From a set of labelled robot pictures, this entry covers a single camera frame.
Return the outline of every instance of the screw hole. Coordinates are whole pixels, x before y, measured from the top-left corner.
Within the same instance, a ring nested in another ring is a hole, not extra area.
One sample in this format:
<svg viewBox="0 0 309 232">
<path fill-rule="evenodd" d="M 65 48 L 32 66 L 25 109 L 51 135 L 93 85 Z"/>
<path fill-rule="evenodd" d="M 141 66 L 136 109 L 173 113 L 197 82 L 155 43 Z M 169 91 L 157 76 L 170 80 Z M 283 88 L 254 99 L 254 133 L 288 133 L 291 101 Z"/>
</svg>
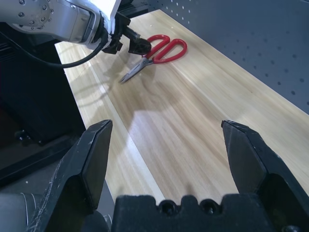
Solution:
<svg viewBox="0 0 309 232">
<path fill-rule="evenodd" d="M 207 215 L 218 215 L 220 214 L 220 207 L 219 205 L 211 199 L 203 200 L 200 205 L 201 209 Z"/>
<path fill-rule="evenodd" d="M 178 206 L 171 200 L 164 200 L 159 205 L 159 211 L 170 217 L 178 213 Z"/>
</svg>

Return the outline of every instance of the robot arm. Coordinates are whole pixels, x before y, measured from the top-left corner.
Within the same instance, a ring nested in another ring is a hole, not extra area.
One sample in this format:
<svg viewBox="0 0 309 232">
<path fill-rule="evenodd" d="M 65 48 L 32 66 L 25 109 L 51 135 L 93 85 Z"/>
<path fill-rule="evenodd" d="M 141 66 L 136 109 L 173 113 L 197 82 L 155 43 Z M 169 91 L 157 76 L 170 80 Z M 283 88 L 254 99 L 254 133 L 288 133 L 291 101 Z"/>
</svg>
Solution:
<svg viewBox="0 0 309 232">
<path fill-rule="evenodd" d="M 2 0 L 0 22 L 23 33 L 48 34 L 60 41 L 78 44 L 97 43 L 97 51 L 111 54 L 116 54 L 121 49 L 120 38 L 125 35 L 130 39 L 130 53 L 147 54 L 151 50 L 150 43 L 140 39 L 139 34 L 128 28 L 130 19 L 117 12 L 120 2 L 121 0 Z"/>
</svg>

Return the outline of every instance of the wooden tabletop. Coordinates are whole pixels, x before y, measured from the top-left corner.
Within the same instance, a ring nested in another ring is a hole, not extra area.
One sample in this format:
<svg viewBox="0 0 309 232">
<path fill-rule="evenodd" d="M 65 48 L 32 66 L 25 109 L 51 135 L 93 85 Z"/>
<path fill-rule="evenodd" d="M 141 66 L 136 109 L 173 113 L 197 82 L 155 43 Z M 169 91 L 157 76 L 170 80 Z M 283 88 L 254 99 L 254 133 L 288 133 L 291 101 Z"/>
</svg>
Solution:
<svg viewBox="0 0 309 232">
<path fill-rule="evenodd" d="M 118 81 L 140 56 L 99 53 L 66 69 L 86 127 L 113 120 L 106 181 L 120 194 L 151 194 L 180 203 L 185 194 L 217 202 L 237 192 L 222 129 L 230 119 L 258 131 L 309 193 L 309 116 L 162 11 L 133 18 L 143 38 L 165 34 L 183 39 L 187 54 L 174 62 L 147 66 Z M 56 45 L 63 63 L 91 50 Z"/>
</svg>

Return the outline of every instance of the gray pegboard wall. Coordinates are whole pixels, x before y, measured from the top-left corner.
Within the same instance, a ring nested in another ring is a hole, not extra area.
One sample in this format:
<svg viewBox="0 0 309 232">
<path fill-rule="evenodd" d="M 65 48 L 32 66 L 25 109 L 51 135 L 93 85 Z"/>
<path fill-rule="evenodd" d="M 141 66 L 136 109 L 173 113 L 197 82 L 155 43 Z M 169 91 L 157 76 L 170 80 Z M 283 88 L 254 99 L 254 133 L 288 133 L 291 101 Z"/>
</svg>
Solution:
<svg viewBox="0 0 309 232">
<path fill-rule="evenodd" d="M 161 9 L 309 113 L 309 2 L 149 0 L 149 9 Z"/>
</svg>

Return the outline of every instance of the black cable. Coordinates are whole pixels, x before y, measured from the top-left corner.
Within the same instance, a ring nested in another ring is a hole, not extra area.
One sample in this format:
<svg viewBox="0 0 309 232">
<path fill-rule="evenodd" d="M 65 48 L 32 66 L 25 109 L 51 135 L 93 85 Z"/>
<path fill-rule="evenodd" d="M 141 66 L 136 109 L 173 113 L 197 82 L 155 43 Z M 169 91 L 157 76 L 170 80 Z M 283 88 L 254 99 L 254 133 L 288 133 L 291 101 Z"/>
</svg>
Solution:
<svg viewBox="0 0 309 232">
<path fill-rule="evenodd" d="M 11 38 L 9 38 L 8 36 L 6 36 L 5 34 L 3 34 L 0 31 L 0 34 L 9 41 L 9 43 L 13 44 L 15 47 L 17 47 L 18 49 L 20 49 L 22 52 L 24 52 L 28 57 L 30 57 L 31 59 L 47 65 L 49 67 L 52 68 L 58 68 L 58 69 L 67 69 L 67 68 L 72 68 L 78 65 L 81 65 L 87 61 L 89 61 L 90 59 L 92 59 L 94 56 L 96 56 L 104 47 L 104 45 L 106 44 L 106 41 L 104 39 L 102 39 L 102 41 L 99 43 L 99 45 L 96 47 L 95 50 L 93 50 L 92 53 L 90 53 L 88 56 L 86 56 L 85 58 L 75 61 L 73 63 L 69 63 L 69 64 L 55 64 L 55 63 L 50 63 L 44 60 L 41 60 L 40 58 L 37 58 L 36 56 L 32 55 L 31 53 L 29 53 L 28 51 L 26 51 L 24 48 L 22 48 L 19 44 L 17 44 L 15 41 L 13 41 Z"/>
</svg>

